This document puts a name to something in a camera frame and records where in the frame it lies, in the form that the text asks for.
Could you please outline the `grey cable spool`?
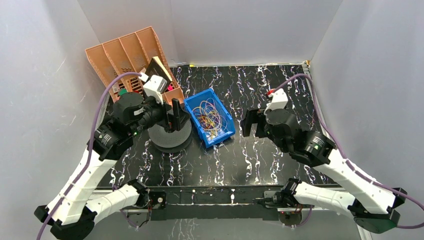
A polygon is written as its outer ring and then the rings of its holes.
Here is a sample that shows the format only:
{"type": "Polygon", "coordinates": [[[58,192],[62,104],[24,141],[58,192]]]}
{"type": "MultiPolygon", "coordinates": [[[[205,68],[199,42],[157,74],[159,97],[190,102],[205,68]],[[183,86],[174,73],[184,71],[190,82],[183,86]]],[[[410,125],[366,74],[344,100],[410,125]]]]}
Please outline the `grey cable spool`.
{"type": "Polygon", "coordinates": [[[181,130],[166,132],[157,124],[147,130],[148,136],[153,145],[161,152],[173,154],[188,147],[193,139],[193,125],[188,120],[181,130]]]}

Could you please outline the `blue plastic bin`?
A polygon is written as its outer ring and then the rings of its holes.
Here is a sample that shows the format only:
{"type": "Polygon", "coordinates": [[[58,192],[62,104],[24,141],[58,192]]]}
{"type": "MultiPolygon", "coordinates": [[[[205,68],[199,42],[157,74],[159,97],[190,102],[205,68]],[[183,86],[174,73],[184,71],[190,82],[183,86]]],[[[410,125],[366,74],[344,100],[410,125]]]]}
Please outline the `blue plastic bin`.
{"type": "Polygon", "coordinates": [[[219,145],[236,133],[231,114],[213,89],[196,93],[184,99],[183,103],[206,148],[219,145]]]}

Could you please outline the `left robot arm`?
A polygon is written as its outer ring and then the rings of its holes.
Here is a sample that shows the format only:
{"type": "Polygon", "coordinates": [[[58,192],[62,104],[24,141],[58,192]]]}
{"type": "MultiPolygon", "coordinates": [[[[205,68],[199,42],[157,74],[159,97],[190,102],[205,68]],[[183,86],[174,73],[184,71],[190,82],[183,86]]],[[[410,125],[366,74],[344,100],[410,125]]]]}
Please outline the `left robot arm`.
{"type": "Polygon", "coordinates": [[[82,240],[111,214],[129,206],[150,206],[149,188],[136,179],[97,199],[91,195],[133,145],[135,136],[154,126],[167,132],[180,131],[190,118],[176,98],[166,103],[137,92],[124,93],[113,104],[110,119],[91,129],[87,149],[63,189],[49,204],[38,206],[34,215],[50,226],[58,240],[82,240]]]}

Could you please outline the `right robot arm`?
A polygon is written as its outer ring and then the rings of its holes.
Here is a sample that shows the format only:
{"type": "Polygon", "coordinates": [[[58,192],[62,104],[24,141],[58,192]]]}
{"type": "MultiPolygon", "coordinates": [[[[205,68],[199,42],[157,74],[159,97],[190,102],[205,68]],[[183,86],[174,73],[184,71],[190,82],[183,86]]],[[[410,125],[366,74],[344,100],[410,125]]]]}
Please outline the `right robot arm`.
{"type": "Polygon", "coordinates": [[[398,226],[397,207],[405,202],[405,191],[377,186],[375,180],[342,157],[335,143],[318,131],[303,130],[286,109],[250,109],[241,121],[244,137],[256,124],[255,136],[270,139],[298,163],[315,169],[343,187],[334,191],[291,178],[282,190],[265,193],[258,203],[267,208],[310,205],[351,217],[363,229],[381,234],[398,226]]]}

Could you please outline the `black book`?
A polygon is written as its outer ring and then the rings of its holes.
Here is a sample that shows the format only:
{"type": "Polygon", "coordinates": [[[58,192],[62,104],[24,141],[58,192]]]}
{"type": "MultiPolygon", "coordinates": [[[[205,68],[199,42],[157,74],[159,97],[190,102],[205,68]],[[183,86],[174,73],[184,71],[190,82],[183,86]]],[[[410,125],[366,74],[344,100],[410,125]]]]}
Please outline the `black book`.
{"type": "Polygon", "coordinates": [[[160,58],[158,56],[154,56],[154,57],[151,58],[150,63],[147,66],[145,73],[148,76],[157,75],[157,76],[160,76],[160,77],[166,79],[167,84],[166,84],[166,87],[164,89],[164,92],[168,92],[168,91],[173,89],[173,87],[172,87],[172,82],[173,82],[172,76],[168,72],[165,65],[162,63],[162,61],[160,60],[160,58]]]}

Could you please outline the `orange desk organizer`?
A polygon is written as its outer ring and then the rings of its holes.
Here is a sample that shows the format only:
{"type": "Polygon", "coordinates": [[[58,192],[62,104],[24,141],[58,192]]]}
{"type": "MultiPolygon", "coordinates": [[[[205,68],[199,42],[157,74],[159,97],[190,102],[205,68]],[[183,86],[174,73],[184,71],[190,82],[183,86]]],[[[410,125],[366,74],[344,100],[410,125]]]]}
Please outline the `orange desk organizer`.
{"type": "Polygon", "coordinates": [[[166,90],[163,99],[171,103],[175,98],[182,103],[185,98],[152,26],[87,48],[85,53],[105,87],[121,74],[146,73],[152,60],[160,60],[172,79],[172,89],[166,90]]]}

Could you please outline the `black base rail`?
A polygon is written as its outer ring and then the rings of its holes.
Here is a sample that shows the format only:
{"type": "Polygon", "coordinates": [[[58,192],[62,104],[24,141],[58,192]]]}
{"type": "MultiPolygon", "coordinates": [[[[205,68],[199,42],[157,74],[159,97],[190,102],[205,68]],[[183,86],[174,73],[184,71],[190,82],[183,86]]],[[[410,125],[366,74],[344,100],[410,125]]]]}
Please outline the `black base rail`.
{"type": "Polygon", "coordinates": [[[150,188],[152,221],[176,219],[262,219],[277,221],[278,211],[256,203],[281,185],[157,186],[150,188]]]}

